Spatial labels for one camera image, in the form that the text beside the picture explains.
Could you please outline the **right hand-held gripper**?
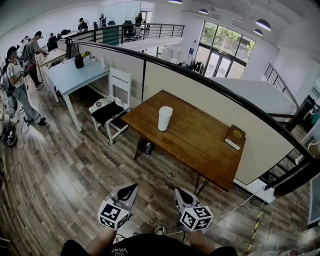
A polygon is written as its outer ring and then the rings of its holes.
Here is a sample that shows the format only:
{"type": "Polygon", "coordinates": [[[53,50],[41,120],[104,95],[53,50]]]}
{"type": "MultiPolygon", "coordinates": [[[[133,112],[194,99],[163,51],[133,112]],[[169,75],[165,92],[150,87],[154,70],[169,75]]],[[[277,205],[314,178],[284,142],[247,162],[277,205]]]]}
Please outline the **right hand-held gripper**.
{"type": "Polygon", "coordinates": [[[213,214],[208,206],[198,206],[200,201],[186,189],[176,187],[174,189],[174,202],[181,214],[179,222],[189,232],[205,230],[213,220],[213,214]]]}

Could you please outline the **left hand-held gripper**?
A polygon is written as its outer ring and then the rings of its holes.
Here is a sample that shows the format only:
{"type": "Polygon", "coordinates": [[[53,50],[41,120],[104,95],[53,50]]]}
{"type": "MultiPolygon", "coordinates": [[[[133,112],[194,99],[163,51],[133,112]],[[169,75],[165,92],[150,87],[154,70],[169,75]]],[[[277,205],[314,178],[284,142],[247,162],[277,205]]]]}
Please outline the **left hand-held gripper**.
{"type": "Polygon", "coordinates": [[[107,200],[103,200],[97,213],[100,224],[118,230],[132,215],[132,206],[139,192],[137,183],[127,183],[115,187],[107,200]]]}

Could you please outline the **white plastic cup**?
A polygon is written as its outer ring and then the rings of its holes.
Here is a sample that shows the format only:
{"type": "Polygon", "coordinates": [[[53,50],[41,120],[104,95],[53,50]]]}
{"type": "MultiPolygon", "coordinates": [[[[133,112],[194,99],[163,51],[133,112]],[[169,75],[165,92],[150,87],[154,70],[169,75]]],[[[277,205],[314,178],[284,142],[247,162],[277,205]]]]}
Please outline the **white plastic cup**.
{"type": "Polygon", "coordinates": [[[163,113],[159,114],[159,117],[158,117],[158,129],[161,132],[164,132],[164,131],[167,130],[169,122],[170,122],[170,119],[171,119],[171,114],[163,114],[163,113]]]}

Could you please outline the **person's left forearm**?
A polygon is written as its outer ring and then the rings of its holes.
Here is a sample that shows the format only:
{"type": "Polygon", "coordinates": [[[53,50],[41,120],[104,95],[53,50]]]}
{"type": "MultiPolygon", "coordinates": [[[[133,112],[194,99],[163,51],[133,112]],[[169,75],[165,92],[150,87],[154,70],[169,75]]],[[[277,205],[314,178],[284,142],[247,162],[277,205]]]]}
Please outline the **person's left forearm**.
{"type": "Polygon", "coordinates": [[[100,233],[86,246],[85,251],[91,256],[102,256],[103,251],[114,243],[116,234],[116,230],[103,227],[100,233]]]}

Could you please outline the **person's dark shirt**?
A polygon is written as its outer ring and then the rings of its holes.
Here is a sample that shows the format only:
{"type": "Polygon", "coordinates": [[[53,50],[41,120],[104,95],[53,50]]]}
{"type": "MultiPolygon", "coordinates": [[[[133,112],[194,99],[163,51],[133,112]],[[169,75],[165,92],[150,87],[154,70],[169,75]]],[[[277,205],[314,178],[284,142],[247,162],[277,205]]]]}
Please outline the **person's dark shirt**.
{"type": "Polygon", "coordinates": [[[209,255],[165,235],[139,234],[105,248],[101,256],[238,256],[231,246],[213,250],[209,255]]]}

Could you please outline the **brown hardcover book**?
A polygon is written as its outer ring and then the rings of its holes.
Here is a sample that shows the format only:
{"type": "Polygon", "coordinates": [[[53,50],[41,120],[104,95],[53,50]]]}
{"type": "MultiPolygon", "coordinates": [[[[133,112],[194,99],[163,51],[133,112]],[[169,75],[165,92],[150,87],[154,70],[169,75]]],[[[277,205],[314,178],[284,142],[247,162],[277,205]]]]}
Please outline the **brown hardcover book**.
{"type": "Polygon", "coordinates": [[[237,151],[239,151],[245,145],[246,133],[233,124],[230,127],[224,141],[235,148],[237,151]]]}

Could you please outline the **black seat cushion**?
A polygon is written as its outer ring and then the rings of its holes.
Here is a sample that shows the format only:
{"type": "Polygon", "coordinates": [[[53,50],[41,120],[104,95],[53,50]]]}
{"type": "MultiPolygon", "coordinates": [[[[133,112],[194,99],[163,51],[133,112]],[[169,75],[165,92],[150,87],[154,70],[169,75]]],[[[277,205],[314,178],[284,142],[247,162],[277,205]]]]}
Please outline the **black seat cushion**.
{"type": "Polygon", "coordinates": [[[103,105],[101,102],[96,102],[91,116],[102,126],[111,118],[115,118],[117,114],[124,110],[123,107],[111,102],[103,105]]]}

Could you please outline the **white wooden chair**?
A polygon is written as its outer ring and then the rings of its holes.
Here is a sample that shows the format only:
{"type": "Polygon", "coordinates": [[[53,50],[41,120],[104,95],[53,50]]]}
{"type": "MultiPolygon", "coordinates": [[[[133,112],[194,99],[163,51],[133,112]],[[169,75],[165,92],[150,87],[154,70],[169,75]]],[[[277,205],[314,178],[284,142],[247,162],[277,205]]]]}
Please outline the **white wooden chair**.
{"type": "Polygon", "coordinates": [[[127,102],[123,102],[124,103],[124,108],[123,111],[120,112],[119,114],[117,114],[115,116],[115,118],[111,118],[109,119],[104,126],[102,126],[100,123],[98,123],[91,115],[92,117],[92,121],[93,121],[93,125],[95,127],[95,130],[98,131],[99,127],[104,127],[107,130],[107,134],[108,134],[108,138],[109,138],[109,142],[113,143],[114,139],[116,137],[118,137],[122,132],[124,132],[128,126],[125,125],[122,128],[119,128],[118,126],[113,124],[113,121],[124,115],[125,113],[129,112],[131,110],[130,107],[130,97],[131,97],[131,85],[132,85],[132,77],[130,73],[126,73],[123,71],[120,71],[116,68],[111,67],[110,68],[110,73],[109,73],[109,94],[107,96],[115,96],[115,92],[114,92],[114,88],[120,89],[124,92],[127,93],[127,102]]]}

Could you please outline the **light blue table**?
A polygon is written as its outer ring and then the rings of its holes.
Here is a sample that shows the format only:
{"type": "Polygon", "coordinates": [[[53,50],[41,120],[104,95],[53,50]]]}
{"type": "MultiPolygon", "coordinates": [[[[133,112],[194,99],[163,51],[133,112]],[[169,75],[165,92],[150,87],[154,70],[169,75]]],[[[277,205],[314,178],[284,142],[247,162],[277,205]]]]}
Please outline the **light blue table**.
{"type": "Polygon", "coordinates": [[[98,60],[92,61],[91,59],[84,59],[83,63],[83,67],[76,68],[75,61],[71,58],[45,71],[51,85],[56,87],[62,95],[79,132],[82,131],[82,127],[78,121],[69,95],[110,73],[110,69],[102,68],[102,64],[98,60]]]}

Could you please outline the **glass entrance door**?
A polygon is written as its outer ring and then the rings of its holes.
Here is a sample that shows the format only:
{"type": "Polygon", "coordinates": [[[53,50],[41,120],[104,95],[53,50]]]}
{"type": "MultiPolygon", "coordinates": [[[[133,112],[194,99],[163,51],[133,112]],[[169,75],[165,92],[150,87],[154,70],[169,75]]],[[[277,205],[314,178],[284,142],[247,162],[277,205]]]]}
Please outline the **glass entrance door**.
{"type": "Polygon", "coordinates": [[[256,41],[224,26],[205,21],[193,70],[205,77],[240,79],[256,41]]]}

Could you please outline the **light wooden desk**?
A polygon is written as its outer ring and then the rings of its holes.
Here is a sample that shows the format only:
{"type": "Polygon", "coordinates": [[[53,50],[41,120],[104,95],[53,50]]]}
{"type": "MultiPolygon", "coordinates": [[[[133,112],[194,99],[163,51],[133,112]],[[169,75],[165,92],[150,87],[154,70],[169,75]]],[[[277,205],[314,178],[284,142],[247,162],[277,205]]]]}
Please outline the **light wooden desk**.
{"type": "Polygon", "coordinates": [[[48,53],[48,55],[41,55],[36,62],[39,67],[49,67],[52,62],[60,59],[64,59],[66,52],[61,49],[54,49],[48,53]]]}

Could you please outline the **black desk stand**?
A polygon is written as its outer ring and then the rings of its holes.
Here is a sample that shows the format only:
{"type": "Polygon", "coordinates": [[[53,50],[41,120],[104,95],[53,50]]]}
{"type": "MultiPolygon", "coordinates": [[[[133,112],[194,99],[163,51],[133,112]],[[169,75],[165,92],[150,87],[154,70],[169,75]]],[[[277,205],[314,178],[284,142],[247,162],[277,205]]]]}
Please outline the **black desk stand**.
{"type": "Polygon", "coordinates": [[[72,44],[73,44],[73,40],[71,38],[66,38],[65,40],[65,44],[66,44],[66,54],[65,54],[65,58],[68,60],[72,57],[72,44]]]}

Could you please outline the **green panel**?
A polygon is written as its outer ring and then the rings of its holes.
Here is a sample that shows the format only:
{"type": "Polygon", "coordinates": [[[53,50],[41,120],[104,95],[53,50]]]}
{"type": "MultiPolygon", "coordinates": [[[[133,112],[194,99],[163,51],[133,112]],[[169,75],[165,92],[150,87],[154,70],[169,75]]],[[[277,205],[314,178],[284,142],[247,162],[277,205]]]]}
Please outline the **green panel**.
{"type": "Polygon", "coordinates": [[[106,45],[119,45],[119,28],[107,27],[102,30],[102,43],[106,45]]]}

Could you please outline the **black office chair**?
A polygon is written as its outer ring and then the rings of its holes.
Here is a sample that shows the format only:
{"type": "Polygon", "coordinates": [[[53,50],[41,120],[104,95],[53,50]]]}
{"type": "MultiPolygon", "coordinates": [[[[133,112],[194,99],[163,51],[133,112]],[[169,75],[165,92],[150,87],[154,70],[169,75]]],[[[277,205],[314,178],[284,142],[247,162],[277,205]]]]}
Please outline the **black office chair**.
{"type": "Polygon", "coordinates": [[[123,24],[122,24],[122,36],[121,36],[121,41],[122,42],[130,42],[130,41],[134,41],[134,37],[135,37],[135,32],[134,32],[134,25],[132,24],[131,20],[126,20],[123,24]]]}

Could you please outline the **black balcony railing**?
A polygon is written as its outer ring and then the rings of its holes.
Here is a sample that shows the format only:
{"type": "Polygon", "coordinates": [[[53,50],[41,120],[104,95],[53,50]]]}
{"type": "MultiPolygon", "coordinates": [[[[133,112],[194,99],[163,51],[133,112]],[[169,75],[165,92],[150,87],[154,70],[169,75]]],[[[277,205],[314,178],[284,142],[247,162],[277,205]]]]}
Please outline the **black balcony railing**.
{"type": "MultiPolygon", "coordinates": [[[[90,42],[93,43],[103,43],[103,30],[108,27],[118,27],[119,28],[119,45],[124,43],[135,42],[135,41],[144,41],[148,39],[161,39],[161,38],[173,38],[173,37],[182,37],[184,34],[185,26],[179,24],[164,24],[164,23],[142,23],[140,38],[135,38],[131,41],[122,42],[122,26],[123,25],[111,25],[104,28],[99,28],[94,30],[93,35],[90,37],[90,42]]],[[[133,31],[136,34],[136,27],[133,24],[133,31]]]]}

